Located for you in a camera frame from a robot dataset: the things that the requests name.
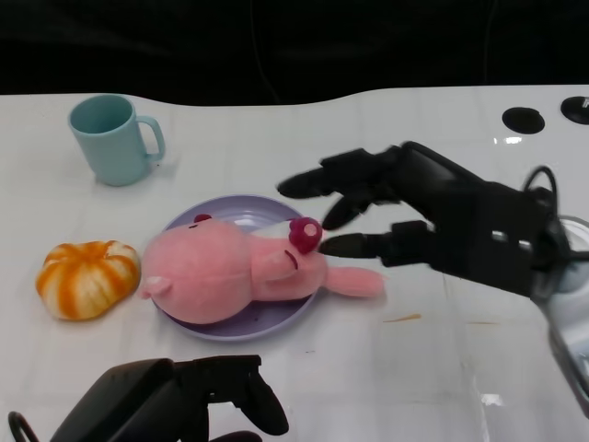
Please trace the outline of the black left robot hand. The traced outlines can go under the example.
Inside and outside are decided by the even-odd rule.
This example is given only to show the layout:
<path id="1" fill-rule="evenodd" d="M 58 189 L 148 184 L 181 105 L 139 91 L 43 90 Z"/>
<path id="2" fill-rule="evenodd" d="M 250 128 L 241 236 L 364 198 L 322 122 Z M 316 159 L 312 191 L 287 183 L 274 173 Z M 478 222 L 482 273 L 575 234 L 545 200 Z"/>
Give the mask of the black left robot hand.
<path id="1" fill-rule="evenodd" d="M 289 423 L 257 355 L 136 361 L 106 371 L 53 435 L 55 441 L 207 441 L 208 407 L 231 403 L 261 432 Z"/>

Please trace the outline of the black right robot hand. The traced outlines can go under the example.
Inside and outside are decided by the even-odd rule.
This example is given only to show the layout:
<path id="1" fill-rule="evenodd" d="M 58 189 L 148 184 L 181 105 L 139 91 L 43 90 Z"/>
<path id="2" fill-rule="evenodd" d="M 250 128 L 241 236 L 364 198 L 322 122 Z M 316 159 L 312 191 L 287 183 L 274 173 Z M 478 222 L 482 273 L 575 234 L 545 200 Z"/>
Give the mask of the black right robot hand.
<path id="1" fill-rule="evenodd" d="M 426 263 L 531 299 L 555 293 L 566 266 L 568 245 L 554 191 L 518 191 L 484 180 L 415 142 L 325 158 L 277 190 L 292 199 L 340 194 L 322 222 L 327 231 L 344 227 L 372 204 L 405 203 L 422 216 L 382 234 L 326 239 L 319 247 L 325 255 L 377 258 L 386 267 Z"/>

